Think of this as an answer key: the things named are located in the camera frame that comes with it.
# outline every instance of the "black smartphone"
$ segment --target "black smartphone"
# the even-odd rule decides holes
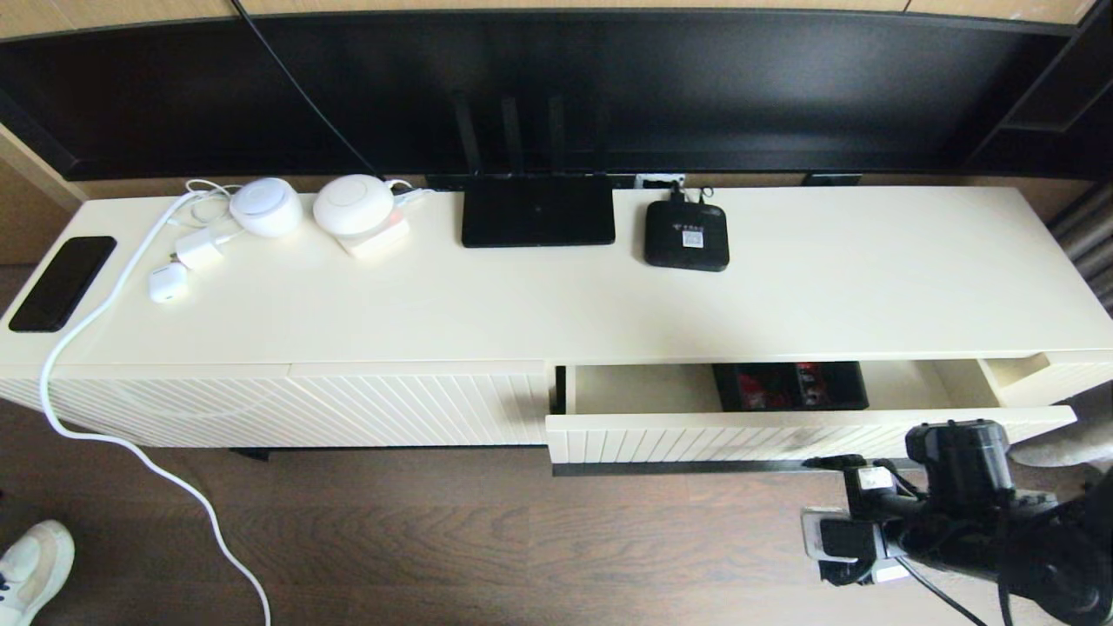
[[[8,327],[17,333],[62,330],[114,248],[116,239],[109,236],[73,237],[63,243]]]

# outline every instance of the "sneaker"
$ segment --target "sneaker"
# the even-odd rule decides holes
[[[0,626],[28,626],[73,566],[73,538],[55,520],[36,524],[0,558]]]

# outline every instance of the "open drawer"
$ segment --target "open drawer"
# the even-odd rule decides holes
[[[1075,420],[1070,407],[1004,408],[975,360],[866,361],[865,411],[722,412],[711,366],[569,366],[564,414],[545,419],[554,463],[904,458],[914,426],[994,420],[1021,441]]]

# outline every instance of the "black object in drawer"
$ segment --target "black object in drawer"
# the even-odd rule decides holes
[[[861,365],[826,363],[723,363],[712,366],[722,410],[860,411],[869,407]]]

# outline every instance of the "wooden floor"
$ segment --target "wooden floor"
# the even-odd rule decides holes
[[[907,579],[820,584],[798,515],[843,505],[835,473],[552,478],[543,449],[152,457],[211,496],[276,625],[964,624]],[[1083,480],[1017,477],[1063,496]],[[262,624],[200,507],[128,452],[0,401],[0,539],[51,517],[77,542],[37,625]],[[996,623],[992,586],[932,577]],[[1014,607],[1018,626],[1054,623]]]

